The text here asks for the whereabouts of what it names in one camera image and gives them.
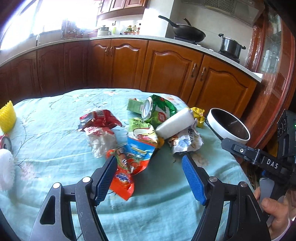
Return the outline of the person's right hand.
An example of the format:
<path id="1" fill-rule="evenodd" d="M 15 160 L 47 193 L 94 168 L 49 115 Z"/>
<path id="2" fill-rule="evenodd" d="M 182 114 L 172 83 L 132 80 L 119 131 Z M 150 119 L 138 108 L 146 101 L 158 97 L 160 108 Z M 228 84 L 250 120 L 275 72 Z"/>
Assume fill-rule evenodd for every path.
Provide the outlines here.
<path id="1" fill-rule="evenodd" d="M 264 198 L 261 202 L 263 210 L 274 216 L 268 228 L 271 240 L 280 240 L 290 227 L 290 193 L 288 192 L 283 203 L 271 198 Z"/>

